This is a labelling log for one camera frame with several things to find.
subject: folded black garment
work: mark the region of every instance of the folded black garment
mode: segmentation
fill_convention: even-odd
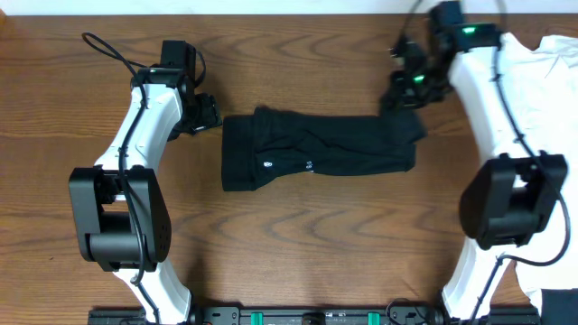
[[[425,130],[413,111],[307,116],[258,107],[223,121],[223,190],[256,190],[296,172],[355,176],[407,172]]]

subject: black cable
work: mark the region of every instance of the black cable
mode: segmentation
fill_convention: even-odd
[[[144,299],[146,300],[146,302],[151,306],[151,308],[153,309],[153,315],[154,315],[154,322],[156,323],[156,325],[159,325],[159,309],[158,307],[156,307],[156,305],[154,304],[153,300],[151,299],[151,296],[148,295],[148,292],[145,290],[145,288],[143,287],[142,283],[139,283],[137,286],[138,291],[143,295]]]
[[[103,41],[100,40],[100,39],[99,39],[97,36],[95,36],[94,34],[92,34],[92,33],[90,33],[90,32],[84,32],[84,33],[82,34],[82,40],[83,40],[86,44],[88,44],[91,48],[95,49],[96,51],[99,51],[100,53],[102,53],[102,54],[104,54],[104,55],[106,55],[106,56],[108,56],[108,57],[110,57],[110,58],[113,58],[113,59],[115,59],[115,60],[120,60],[120,61],[122,61],[122,60],[120,59],[120,58],[122,58],[122,56],[119,57],[119,56],[116,56],[115,54],[111,54],[111,53],[109,53],[109,52],[107,52],[107,51],[104,51],[104,50],[100,49],[98,46],[96,46],[95,44],[93,44],[93,43],[89,40],[89,38],[88,38],[87,36],[90,37],[90,38],[92,38],[93,40],[99,42],[99,43],[102,44],[102,45],[105,45],[105,44],[102,43]],[[141,64],[141,63],[138,63],[138,62],[134,62],[134,61],[131,61],[131,60],[125,60],[125,61],[128,62],[129,64],[132,64],[132,65],[136,66],[136,67],[146,68],[146,66],[145,66],[144,64]]]
[[[506,25],[507,18],[506,18],[506,14],[505,14],[505,10],[504,10],[505,9],[504,3],[502,0],[498,0],[498,2],[499,2],[499,4],[501,4],[501,8],[502,8],[502,19],[501,20],[502,20],[503,24]],[[506,96],[504,94],[504,89],[503,89],[502,84],[501,84],[501,77],[502,76],[499,73],[499,53],[500,52],[501,52],[501,44],[496,47],[494,54],[493,54],[494,82],[496,83],[496,88],[498,90],[499,100],[500,100],[500,102],[504,108],[506,116],[508,117],[508,121],[512,127],[512,130],[513,130],[514,134],[516,135],[516,138],[517,138],[516,140],[522,145],[522,147],[526,151],[527,155],[530,156],[530,158],[532,159],[532,161],[534,162],[534,164],[536,165],[538,170],[542,173],[546,184],[555,193],[557,200],[560,202],[560,207],[562,208],[562,212],[564,213],[565,238],[564,238],[564,243],[562,244],[562,248],[560,249],[558,254],[554,258],[550,259],[549,261],[536,262],[536,261],[527,260],[525,258],[513,256],[513,255],[501,255],[501,256],[499,256],[498,259],[496,260],[496,264],[494,265],[494,268],[492,269],[492,272],[488,278],[488,281],[486,282],[486,285],[484,286],[484,289],[481,293],[481,296],[480,296],[480,298],[478,298],[478,302],[476,303],[476,306],[473,310],[473,313],[471,314],[470,321],[468,322],[468,324],[472,324],[473,321],[476,319],[476,316],[478,314],[478,310],[480,309],[480,306],[481,306],[484,298],[488,294],[489,287],[491,286],[491,283],[492,283],[494,277],[496,276],[496,273],[498,272],[499,267],[503,264],[505,259],[510,259],[512,261],[520,262],[520,263],[523,263],[526,265],[531,265],[531,266],[553,265],[554,263],[556,263],[560,259],[562,259],[562,257],[564,256],[564,254],[568,250],[568,246],[570,245],[570,238],[571,238],[570,213],[568,212],[568,207],[566,206],[566,202],[564,200],[564,197],[562,196],[562,192],[560,189],[556,188],[554,181],[552,180],[552,177],[548,174],[548,172],[546,171],[542,162],[538,159],[538,157],[536,157],[536,155],[534,154],[534,152],[532,151],[530,146],[527,144],[526,140],[524,139],[524,134],[522,132],[520,132],[520,130],[517,126],[516,120],[514,119],[514,116],[512,115],[512,112],[509,109],[508,102],[507,102]]]
[[[387,305],[387,307],[386,307],[386,316],[388,316],[390,320],[391,320],[391,317],[389,316],[389,307],[395,305],[396,302],[399,302],[399,301],[409,302],[409,304],[411,304],[412,307],[414,307],[415,312],[419,315],[419,317],[421,317],[424,321],[427,321],[427,318],[417,309],[417,306],[415,305],[415,303],[412,302],[412,301],[410,301],[410,300],[407,299],[407,298],[395,298],[393,301],[391,301],[391,302]]]
[[[104,47],[106,47],[110,52],[106,52],[106,51],[96,47],[94,44],[92,44],[92,42],[89,41],[89,38],[99,42]],[[128,142],[130,141],[130,138],[133,135],[133,132],[135,131],[136,126],[138,125],[138,121],[141,119],[141,116],[143,115],[143,113],[145,112],[145,109],[146,109],[145,86],[143,85],[142,81],[136,77],[136,71],[131,65],[131,64],[135,64],[135,63],[134,62],[131,63],[131,61],[125,59],[117,50],[115,50],[115,48],[110,46],[107,42],[101,40],[97,35],[95,35],[91,32],[84,32],[82,34],[82,40],[84,40],[84,42],[86,44],[90,45],[90,47],[92,47],[93,49],[96,49],[97,51],[107,55],[108,57],[111,57],[113,59],[120,60],[121,62],[123,62],[125,64],[126,68],[133,75],[134,80],[136,81],[136,83],[138,84],[138,87],[141,90],[141,97],[142,97],[141,106],[138,109],[138,113],[136,113],[136,117],[133,120],[133,123],[130,125],[130,127],[128,128],[128,131],[126,132],[125,139],[123,140],[123,143],[120,145],[120,147],[118,147],[118,177],[120,179],[121,189],[125,193],[126,205],[128,206],[128,216],[129,216],[129,218],[133,224],[133,227],[135,228],[136,241],[138,244],[138,251],[139,251],[138,252],[139,253],[138,254],[139,255],[138,256],[138,258],[139,258],[138,273],[136,274],[136,276],[134,278],[132,278],[130,280],[130,282],[131,282],[131,284],[136,285],[138,287],[139,291],[141,291],[141,293],[143,294],[144,299],[147,300],[148,294],[146,294],[145,288],[143,288],[143,286],[141,285],[141,280],[143,280],[143,276],[145,274],[145,241],[143,238],[143,231],[141,229],[141,225],[138,221],[138,218],[136,217],[135,204],[134,204],[133,199],[131,197],[131,189],[130,189],[130,186],[128,185],[128,181],[126,180],[126,176],[125,176],[126,147],[128,146]],[[147,302],[151,305],[153,310],[156,308],[156,306],[154,306],[152,300],[150,300],[150,297],[148,297]],[[159,322],[158,310],[154,316],[155,316],[156,322],[158,324],[158,322]]]

